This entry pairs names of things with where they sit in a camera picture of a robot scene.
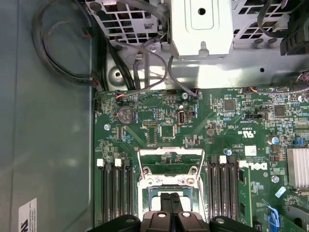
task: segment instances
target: gray cable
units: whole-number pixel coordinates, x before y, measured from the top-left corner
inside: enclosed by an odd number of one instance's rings
[[[185,92],[187,92],[188,94],[192,95],[193,97],[197,97],[197,94],[195,94],[194,92],[192,92],[191,90],[189,90],[189,88],[187,88],[186,86],[184,86],[182,83],[180,83],[177,78],[174,76],[173,72],[172,72],[172,63],[173,63],[173,59],[174,56],[171,56],[169,58],[169,64],[168,64],[168,72],[169,72],[169,76],[173,79],[173,81],[175,81]]]
[[[153,55],[153,56],[156,56],[156,57],[158,57],[158,58],[162,61],[163,65],[164,65],[164,67],[165,67],[165,73],[164,73],[164,76],[162,77],[161,80],[159,80],[158,82],[156,82],[156,83],[154,83],[154,84],[151,84],[151,85],[149,85],[149,86],[147,86],[147,87],[145,87],[145,88],[142,88],[142,89],[139,89],[139,90],[130,91],[129,93],[125,93],[125,96],[131,96],[131,95],[134,95],[134,94],[137,94],[137,93],[144,92],[144,91],[146,91],[146,90],[151,89],[152,87],[155,87],[155,86],[161,84],[162,82],[164,82],[164,81],[166,80],[166,77],[167,77],[167,75],[168,75],[168,66],[167,66],[166,62],[164,61],[164,59],[163,59],[162,57],[160,57],[160,56],[157,55],[156,53],[153,53],[153,52],[151,52],[151,51],[148,51],[147,49],[145,49],[145,48],[143,48],[143,47],[137,47],[137,46],[134,46],[134,45],[131,45],[131,44],[128,44],[128,43],[126,44],[126,43],[120,42],[120,41],[118,41],[118,40],[115,40],[115,42],[116,42],[117,44],[119,44],[119,45],[126,46],[126,47],[131,47],[131,48],[137,49],[137,50],[139,50],[139,51],[141,51],[141,52],[148,53],[148,54],[151,54],[151,55]]]
[[[159,37],[153,37],[149,40],[147,40],[141,47],[142,48],[147,48],[148,46],[156,43],[159,41]],[[139,65],[142,64],[143,61],[140,59],[135,59],[134,64],[133,64],[133,76],[134,76],[134,83],[135,83],[135,88],[140,89],[140,77],[139,77]]]
[[[117,1],[127,4],[129,6],[133,6],[135,8],[139,8],[142,11],[146,11],[152,14],[161,21],[163,29],[165,29],[165,31],[167,30],[168,28],[167,12],[160,11],[158,7],[155,7],[154,5],[147,3],[143,0],[117,0]]]

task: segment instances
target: capacitor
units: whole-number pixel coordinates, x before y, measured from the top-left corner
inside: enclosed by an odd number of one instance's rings
[[[279,145],[278,137],[269,136],[267,142],[269,145]]]
[[[231,155],[233,154],[232,150],[231,150],[231,149],[228,149],[228,148],[224,149],[224,150],[223,150],[223,153],[224,153],[225,155],[227,155],[227,156],[231,156]]]
[[[280,179],[279,179],[278,176],[273,175],[273,176],[271,177],[271,181],[272,181],[273,183],[278,183],[278,182],[280,181]]]

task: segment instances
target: screw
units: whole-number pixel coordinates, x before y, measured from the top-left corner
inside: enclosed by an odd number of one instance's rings
[[[182,98],[184,100],[188,99],[189,95],[187,93],[182,93]]]
[[[188,217],[190,217],[190,216],[191,216],[191,214],[190,214],[190,213],[188,213],[188,212],[183,212],[183,216],[184,216],[185,218],[188,218]]]
[[[160,213],[160,214],[158,214],[158,217],[160,218],[165,218],[166,217],[166,214],[163,214],[163,213]]]
[[[194,179],[189,178],[187,179],[187,185],[193,185],[194,184]]]
[[[111,129],[111,126],[110,126],[109,124],[105,124],[105,125],[104,125],[104,129],[105,129],[106,131],[109,131],[109,130]]]
[[[155,51],[156,51],[156,47],[155,47],[155,46],[152,46],[152,47],[150,48],[150,50],[151,50],[152,52],[155,52]]]
[[[217,218],[216,222],[219,223],[219,224],[224,224],[225,223],[225,221],[222,218]]]
[[[279,179],[278,176],[273,175],[273,176],[271,177],[271,181],[272,181],[273,183],[278,183],[278,182],[280,181],[280,179]]]

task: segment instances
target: chip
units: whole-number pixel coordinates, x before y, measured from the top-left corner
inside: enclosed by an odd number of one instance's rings
[[[240,211],[243,215],[246,215],[246,206],[243,203],[240,203]]]
[[[276,117],[285,116],[285,106],[284,105],[275,105],[275,116]]]
[[[162,138],[173,138],[174,137],[174,126],[173,125],[161,126],[161,137]]]
[[[208,135],[214,135],[214,129],[208,129],[207,134]]]
[[[225,100],[224,101],[224,111],[234,111],[234,100]]]
[[[243,176],[244,171],[239,169],[238,170],[238,179],[243,183],[244,182],[244,176]]]

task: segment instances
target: ventilation hole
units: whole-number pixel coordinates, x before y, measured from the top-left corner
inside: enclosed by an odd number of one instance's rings
[[[239,15],[244,15],[247,12],[248,8],[242,8],[239,12]]]
[[[101,21],[117,20],[114,14],[106,14],[104,11],[95,12]]]
[[[143,18],[143,14],[141,12],[139,13],[131,13],[132,18]]]
[[[250,27],[250,28],[257,28],[258,25],[257,25],[257,23],[252,23],[249,27]]]
[[[137,40],[128,40],[129,44],[136,44],[137,43]]]
[[[128,39],[132,39],[132,38],[135,38],[135,34],[126,34],[126,37]]]
[[[151,14],[150,13],[148,13],[148,12],[144,12],[144,14],[145,14],[145,18],[151,18]]]
[[[119,26],[119,23],[117,21],[115,21],[115,22],[103,22],[103,25],[106,28],[116,28],[116,27]]]
[[[262,7],[252,7],[252,8],[250,8],[250,10],[248,11],[247,14],[248,15],[258,14],[261,9],[262,9]]]
[[[122,13],[122,14],[118,14],[118,18],[119,19],[130,19],[130,16],[127,13]]]
[[[102,10],[102,5],[100,3],[97,2],[92,2],[89,4],[89,8],[91,10],[93,10],[94,12],[98,12],[100,10]]]
[[[146,35],[146,33],[139,33],[139,34],[137,34],[137,37],[138,38],[146,38],[147,35]]]
[[[147,41],[147,39],[139,39],[140,43],[145,43]]]
[[[275,43],[275,42],[277,42],[278,41],[278,39],[277,38],[272,38],[272,39],[270,39],[270,40],[268,40],[268,44],[273,44],[273,43]]]
[[[123,27],[131,27],[132,26],[131,21],[121,21],[120,23]]]
[[[118,11],[117,5],[108,5],[104,7],[107,12],[117,12]]]
[[[116,34],[116,33],[122,33],[122,30],[120,28],[113,28],[109,29],[109,34]]]
[[[200,15],[204,15],[206,13],[206,10],[204,8],[199,8],[198,13]]]
[[[263,27],[264,28],[269,28],[269,27],[272,27],[273,25],[275,25],[276,22],[265,22],[263,24]]]
[[[256,29],[247,29],[244,34],[252,34],[255,33]]]
[[[153,28],[153,24],[151,24],[151,23],[145,23],[145,24],[144,24],[144,27],[145,27],[146,30],[151,30],[151,29]]]
[[[134,32],[134,29],[133,28],[124,28],[124,32],[125,33]]]
[[[262,36],[262,34],[258,34],[258,35],[253,35],[251,36],[251,39],[258,39]]]
[[[271,7],[269,8],[269,10],[267,11],[267,13],[273,13],[276,9],[277,9],[276,6],[271,6]]]
[[[241,39],[248,39],[248,38],[250,38],[250,35],[242,35],[241,36]]]
[[[148,33],[148,36],[149,36],[149,38],[153,38],[153,37],[158,36],[158,34],[157,33]]]
[[[275,17],[281,17],[283,14],[272,14],[270,17],[275,18]]]

